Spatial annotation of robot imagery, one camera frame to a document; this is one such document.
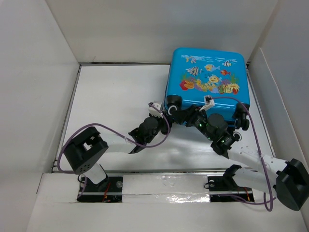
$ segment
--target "blue box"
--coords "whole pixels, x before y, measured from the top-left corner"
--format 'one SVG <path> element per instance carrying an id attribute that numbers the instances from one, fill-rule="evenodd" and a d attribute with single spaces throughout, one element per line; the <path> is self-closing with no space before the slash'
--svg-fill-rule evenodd
<path id="1" fill-rule="evenodd" d="M 174 51 L 165 94 L 182 97 L 182 109 L 192 104 L 203 106 L 204 96 L 230 96 L 250 105 L 245 60 L 241 54 L 194 48 Z M 237 101 L 216 99 L 207 115 L 221 114 L 232 124 Z"/>

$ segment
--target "white panel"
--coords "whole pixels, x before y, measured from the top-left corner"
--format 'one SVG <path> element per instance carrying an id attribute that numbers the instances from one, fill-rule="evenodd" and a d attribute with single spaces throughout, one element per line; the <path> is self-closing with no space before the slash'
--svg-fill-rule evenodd
<path id="1" fill-rule="evenodd" d="M 277 0 L 47 0 L 77 60 L 169 63 L 178 47 L 247 60 Z"/>
<path id="2" fill-rule="evenodd" d="M 65 141 L 80 127 L 93 122 L 102 123 L 127 135 L 148 116 L 149 102 L 164 99 L 168 73 L 168 65 L 82 67 Z M 250 112 L 262 152 L 272 155 L 251 89 L 250 99 Z M 111 134 L 103 128 L 97 129 L 103 139 Z M 233 144 L 236 150 L 243 145 L 256 148 L 252 127 L 248 131 L 239 132 L 243 140 Z M 163 135 L 159 133 L 152 144 L 162 139 Z M 169 138 L 160 146 L 137 154 L 105 153 L 99 164 L 105 170 L 137 171 L 205 170 L 228 168 L 235 163 L 217 155 L 210 144 L 194 127 L 173 124 Z M 65 156 L 61 167 L 71 170 Z"/>
<path id="3" fill-rule="evenodd" d="M 26 231 L 41 175 L 41 173 L 0 172 L 1 232 Z"/>
<path id="4" fill-rule="evenodd" d="M 78 63 L 44 0 L 4 0 L 0 31 L 0 169 L 47 171 Z"/>
<path id="5" fill-rule="evenodd" d="M 278 157 L 309 163 L 309 1 L 282 0 L 250 65 Z M 309 228 L 309 202 L 302 212 Z"/>
<path id="6" fill-rule="evenodd" d="M 269 213 L 263 205 L 241 203 L 77 203 L 76 175 L 45 174 L 28 232 L 306 232 L 300 212 L 278 200 Z M 197 185 L 204 185 L 201 180 Z M 254 191 L 256 202 L 263 194 Z"/>

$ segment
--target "yellow fish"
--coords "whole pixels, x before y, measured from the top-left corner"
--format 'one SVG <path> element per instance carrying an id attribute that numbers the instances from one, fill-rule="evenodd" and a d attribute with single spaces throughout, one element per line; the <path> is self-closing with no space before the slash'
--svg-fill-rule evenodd
<path id="1" fill-rule="evenodd" d="M 220 70 L 220 66 L 216 67 L 213 64 L 207 64 L 205 65 L 205 69 L 209 72 L 213 72 L 215 70 Z"/>

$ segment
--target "black plastic part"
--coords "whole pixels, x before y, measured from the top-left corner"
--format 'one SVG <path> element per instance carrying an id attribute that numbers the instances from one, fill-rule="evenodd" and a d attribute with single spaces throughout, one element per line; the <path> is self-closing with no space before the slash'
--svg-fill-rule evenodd
<path id="1" fill-rule="evenodd" d="M 250 126 L 250 121 L 248 119 L 244 120 L 242 130 L 247 131 L 249 129 L 249 126 Z"/>
<path id="2" fill-rule="evenodd" d="M 231 167 L 226 169 L 226 171 L 223 174 L 223 182 L 229 186 L 230 188 L 237 187 L 237 184 L 233 180 L 233 176 L 235 176 L 235 172 L 240 169 L 241 166 L 233 164 Z"/>
<path id="3" fill-rule="evenodd" d="M 178 109 L 181 109 L 183 99 L 181 96 L 178 95 L 168 95 L 166 97 L 166 103 L 168 108 L 170 108 L 172 105 L 175 105 Z"/>
<path id="4" fill-rule="evenodd" d="M 226 194 L 232 194 L 234 196 L 241 197 L 245 201 L 248 201 L 248 195 L 247 194 L 239 194 L 238 192 L 244 192 L 247 191 L 251 192 L 249 193 L 250 202 L 254 202 L 254 197 L 252 194 L 251 188 L 244 188 L 239 187 L 236 184 L 229 184 L 226 182 L 224 176 L 208 176 L 208 189 L 210 191 L 210 201 L 211 202 L 235 202 L 235 198 L 229 197 L 229 196 L 222 196 L 220 194 L 214 194 L 214 192 L 226 192 Z"/>
<path id="5" fill-rule="evenodd" d="M 247 108 L 247 110 L 249 110 L 250 105 L 245 103 L 244 105 Z M 247 112 L 240 103 L 236 104 L 236 109 L 232 118 L 238 119 L 238 122 L 235 123 L 236 129 L 242 128 L 244 131 L 246 131 L 249 128 L 250 122 L 249 120 L 247 120 Z"/>
<path id="6" fill-rule="evenodd" d="M 235 129 L 237 129 L 237 130 L 240 129 L 240 127 L 241 127 L 241 119 L 240 118 L 235 119 L 234 126 L 235 126 Z"/>
<path id="7" fill-rule="evenodd" d="M 196 105 L 191 105 L 186 110 L 176 110 L 171 114 L 176 123 L 185 124 L 186 127 L 195 126 L 204 136 L 213 141 L 211 147 L 218 155 L 228 158 L 227 151 L 240 137 L 230 134 L 233 129 L 229 129 L 222 115 L 211 114 L 207 118 L 206 112 L 204 110 L 200 112 L 199 109 Z"/>
<path id="8" fill-rule="evenodd" d="M 79 175 L 91 169 L 107 149 L 108 145 L 97 129 L 88 127 L 72 139 L 63 153 L 74 173 Z"/>
<path id="9" fill-rule="evenodd" d="M 163 114 L 169 122 L 169 128 L 171 128 L 172 123 L 174 122 L 173 118 L 171 116 L 168 116 L 165 112 L 163 112 Z M 149 115 L 149 117 L 146 118 L 139 127 L 135 128 L 128 134 L 132 136 L 134 141 L 138 144 L 147 145 L 155 138 L 155 136 L 160 131 L 163 134 L 168 133 L 168 126 L 165 119 Z M 136 146 L 135 148 L 133 148 L 130 154 L 138 153 L 143 149 L 144 147 Z"/>
<path id="10" fill-rule="evenodd" d="M 277 172 L 277 198 L 289 209 L 298 211 L 309 197 L 309 174 L 302 162 L 292 159 L 285 169 Z"/>
<path id="11" fill-rule="evenodd" d="M 121 176 L 110 176 L 108 181 L 105 183 L 105 187 L 103 189 L 97 189 L 96 186 L 87 179 L 87 185 L 84 193 L 93 193 L 93 195 L 82 195 L 77 199 L 79 202 L 87 202 L 87 203 L 97 203 L 97 202 L 105 202 L 105 203 L 119 203 L 122 202 L 122 187 L 117 186 L 117 182 L 123 182 L 123 178 Z M 106 194 L 107 198 L 104 198 L 105 190 L 107 189 L 108 184 L 111 184 L 108 192 Z"/>
<path id="12" fill-rule="evenodd" d="M 229 134 L 233 134 L 234 133 L 234 131 L 235 131 L 235 128 L 234 128 L 234 126 L 229 126 L 228 128 L 227 128 L 227 133 L 229 133 Z"/>

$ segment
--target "cartoon fish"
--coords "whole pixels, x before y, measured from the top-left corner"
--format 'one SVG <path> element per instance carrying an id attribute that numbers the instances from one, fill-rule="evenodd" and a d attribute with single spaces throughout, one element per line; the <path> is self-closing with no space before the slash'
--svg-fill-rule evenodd
<path id="1" fill-rule="evenodd" d="M 231 66 L 232 64 L 230 63 L 229 60 L 227 60 L 227 61 L 224 61 L 224 63 L 222 63 L 222 65 L 224 65 L 224 66 L 226 66 L 226 67 L 229 67 L 229 66 Z"/>
<path id="2" fill-rule="evenodd" d="M 216 67 L 213 64 L 207 64 L 205 65 L 205 69 L 209 72 L 213 72 L 215 70 L 220 70 L 220 66 Z"/>
<path id="3" fill-rule="evenodd" d="M 191 64 L 196 63 L 197 59 L 195 59 L 194 57 L 186 57 L 186 62 L 189 62 L 191 60 Z"/>
<path id="4" fill-rule="evenodd" d="M 221 82 L 221 77 L 217 77 L 216 75 L 211 75 L 208 77 L 209 82 L 211 83 L 219 83 Z"/>
<path id="5" fill-rule="evenodd" d="M 230 74 L 231 74 L 231 72 L 228 72 L 228 71 L 225 70 L 225 69 L 221 70 L 220 73 L 221 73 L 223 76 L 226 76 L 226 75 L 230 75 Z"/>
<path id="6" fill-rule="evenodd" d="M 193 64 L 193 63 L 197 63 L 197 59 L 195 59 L 194 57 L 191 57 L 191 64 Z"/>
<path id="7" fill-rule="evenodd" d="M 194 66 L 190 69 L 186 69 L 188 71 L 188 73 L 190 73 L 193 76 L 197 76 L 198 75 L 198 66 Z"/>

